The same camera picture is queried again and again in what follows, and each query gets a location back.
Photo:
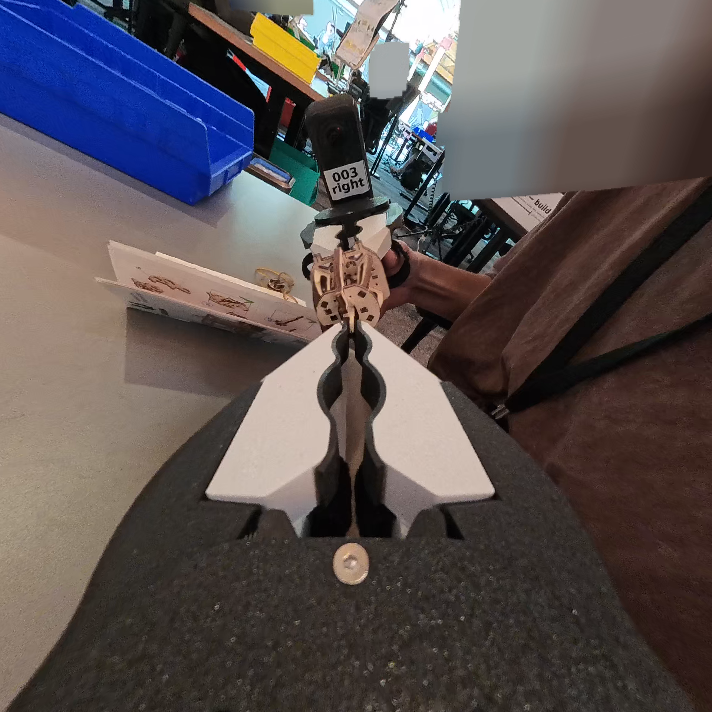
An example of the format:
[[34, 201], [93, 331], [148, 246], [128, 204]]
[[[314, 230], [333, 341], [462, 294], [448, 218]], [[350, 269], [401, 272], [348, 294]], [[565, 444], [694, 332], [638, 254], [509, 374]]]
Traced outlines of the green plastic bin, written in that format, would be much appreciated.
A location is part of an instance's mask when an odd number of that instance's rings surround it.
[[269, 160], [293, 178], [294, 183], [289, 195], [309, 207], [313, 206], [317, 198], [320, 178], [314, 158], [276, 138]]

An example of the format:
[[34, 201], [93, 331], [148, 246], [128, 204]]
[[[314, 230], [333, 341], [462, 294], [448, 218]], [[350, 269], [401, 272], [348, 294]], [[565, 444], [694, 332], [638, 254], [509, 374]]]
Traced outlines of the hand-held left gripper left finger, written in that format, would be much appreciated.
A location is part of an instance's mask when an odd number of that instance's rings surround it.
[[282, 511], [298, 535], [347, 534], [348, 355], [348, 326], [335, 325], [262, 380], [207, 486], [209, 500]]

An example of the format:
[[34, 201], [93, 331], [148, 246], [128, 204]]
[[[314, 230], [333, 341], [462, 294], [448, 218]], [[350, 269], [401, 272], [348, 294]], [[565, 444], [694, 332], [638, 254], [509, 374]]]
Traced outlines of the illustrated instruction booklet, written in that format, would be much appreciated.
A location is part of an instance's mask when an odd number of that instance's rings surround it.
[[322, 334], [313, 307], [165, 254], [108, 242], [115, 277], [98, 284], [125, 307], [272, 343], [309, 343]]

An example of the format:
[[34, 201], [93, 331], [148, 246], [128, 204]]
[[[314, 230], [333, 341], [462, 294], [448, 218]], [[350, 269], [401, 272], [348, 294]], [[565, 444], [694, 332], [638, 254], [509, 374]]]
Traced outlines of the yellow plastic bin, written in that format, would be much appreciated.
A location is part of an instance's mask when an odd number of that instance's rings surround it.
[[250, 30], [253, 45], [299, 79], [311, 84], [320, 57], [301, 40], [262, 13], [257, 13]]

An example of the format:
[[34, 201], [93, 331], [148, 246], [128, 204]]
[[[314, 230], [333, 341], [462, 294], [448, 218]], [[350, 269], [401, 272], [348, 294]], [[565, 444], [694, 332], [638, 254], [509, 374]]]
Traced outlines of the yellow rubber band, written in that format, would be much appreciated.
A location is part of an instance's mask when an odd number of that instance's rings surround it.
[[261, 267], [255, 270], [255, 275], [258, 277], [262, 288], [281, 296], [281, 298], [291, 303], [304, 304], [302, 300], [292, 294], [296, 282], [289, 273]]

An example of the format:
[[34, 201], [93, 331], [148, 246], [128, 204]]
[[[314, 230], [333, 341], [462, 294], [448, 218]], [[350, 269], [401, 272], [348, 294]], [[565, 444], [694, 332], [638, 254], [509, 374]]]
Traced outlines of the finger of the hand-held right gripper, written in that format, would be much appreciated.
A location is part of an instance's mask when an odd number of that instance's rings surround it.
[[342, 227], [315, 227], [309, 247], [311, 253], [322, 258], [332, 255], [336, 248], [341, 247], [341, 231]]
[[355, 240], [378, 256], [385, 256], [391, 248], [392, 235], [387, 224], [387, 214], [376, 214], [363, 218], [356, 223], [360, 231]]

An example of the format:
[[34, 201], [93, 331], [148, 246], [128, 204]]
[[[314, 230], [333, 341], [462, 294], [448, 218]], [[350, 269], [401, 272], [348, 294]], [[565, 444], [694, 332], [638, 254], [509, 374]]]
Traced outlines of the flat wooden-edged tray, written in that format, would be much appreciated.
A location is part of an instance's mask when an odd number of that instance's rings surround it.
[[295, 184], [295, 178], [289, 171], [260, 155], [253, 155], [245, 171], [286, 194]]

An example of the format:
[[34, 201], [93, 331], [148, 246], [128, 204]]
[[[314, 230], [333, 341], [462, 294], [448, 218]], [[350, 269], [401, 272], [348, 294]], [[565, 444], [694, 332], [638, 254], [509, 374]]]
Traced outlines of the person's right hand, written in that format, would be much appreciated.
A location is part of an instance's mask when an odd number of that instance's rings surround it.
[[400, 240], [392, 240], [381, 264], [387, 278], [389, 295], [384, 298], [380, 315], [397, 307], [422, 306], [421, 272], [424, 256]]

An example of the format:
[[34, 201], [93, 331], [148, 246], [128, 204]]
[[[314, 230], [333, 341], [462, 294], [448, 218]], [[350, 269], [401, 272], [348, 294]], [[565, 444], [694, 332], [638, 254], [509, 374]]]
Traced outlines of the wooden workshop table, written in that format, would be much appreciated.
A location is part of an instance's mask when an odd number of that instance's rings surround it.
[[286, 125], [284, 141], [291, 147], [303, 149], [306, 144], [306, 131], [303, 128], [305, 111], [312, 102], [328, 97], [327, 77], [316, 71], [311, 83], [307, 83], [261, 49], [254, 47], [251, 38], [220, 19], [217, 14], [194, 2], [189, 3], [188, 12], [192, 22], [199, 23], [225, 40], [246, 70], [270, 88], [266, 113], [255, 129], [255, 152], [268, 157], [279, 132], [284, 104], [288, 100], [295, 106]]

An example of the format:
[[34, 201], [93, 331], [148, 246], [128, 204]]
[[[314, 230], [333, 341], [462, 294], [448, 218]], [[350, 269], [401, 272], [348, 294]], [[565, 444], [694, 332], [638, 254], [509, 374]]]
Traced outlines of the blue plastic bin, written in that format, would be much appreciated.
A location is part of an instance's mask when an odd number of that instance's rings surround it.
[[254, 113], [85, 6], [1, 2], [1, 113], [193, 205], [254, 155]]

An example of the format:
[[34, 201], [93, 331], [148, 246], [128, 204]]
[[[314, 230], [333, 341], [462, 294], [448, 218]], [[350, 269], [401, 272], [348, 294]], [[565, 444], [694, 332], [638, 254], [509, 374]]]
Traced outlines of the wooden model assembly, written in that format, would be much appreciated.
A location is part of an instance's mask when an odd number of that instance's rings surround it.
[[314, 255], [310, 282], [322, 331], [343, 324], [351, 333], [357, 323], [376, 327], [389, 296], [380, 257], [359, 239], [329, 256]]

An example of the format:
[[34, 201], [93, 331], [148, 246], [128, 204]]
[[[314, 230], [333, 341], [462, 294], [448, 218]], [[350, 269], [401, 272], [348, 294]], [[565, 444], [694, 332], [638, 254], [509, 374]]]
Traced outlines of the laser-cut plywood sheet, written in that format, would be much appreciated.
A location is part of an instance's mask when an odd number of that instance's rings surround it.
[[379, 30], [398, 1], [363, 1], [354, 21], [343, 35], [334, 57], [352, 70], [358, 70], [377, 43]]

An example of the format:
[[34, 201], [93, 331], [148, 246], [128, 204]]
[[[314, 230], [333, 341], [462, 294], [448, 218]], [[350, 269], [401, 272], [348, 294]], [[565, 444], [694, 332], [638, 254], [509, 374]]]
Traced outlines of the person's right forearm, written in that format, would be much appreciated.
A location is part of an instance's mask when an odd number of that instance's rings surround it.
[[410, 303], [454, 323], [491, 284], [492, 278], [416, 254]]

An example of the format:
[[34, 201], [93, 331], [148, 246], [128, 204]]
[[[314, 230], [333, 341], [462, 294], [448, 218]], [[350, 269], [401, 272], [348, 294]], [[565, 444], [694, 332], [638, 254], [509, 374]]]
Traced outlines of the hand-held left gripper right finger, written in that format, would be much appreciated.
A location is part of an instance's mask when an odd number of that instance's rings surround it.
[[355, 476], [360, 535], [404, 538], [422, 512], [494, 498], [443, 382], [365, 323], [355, 324], [355, 357], [370, 408]]

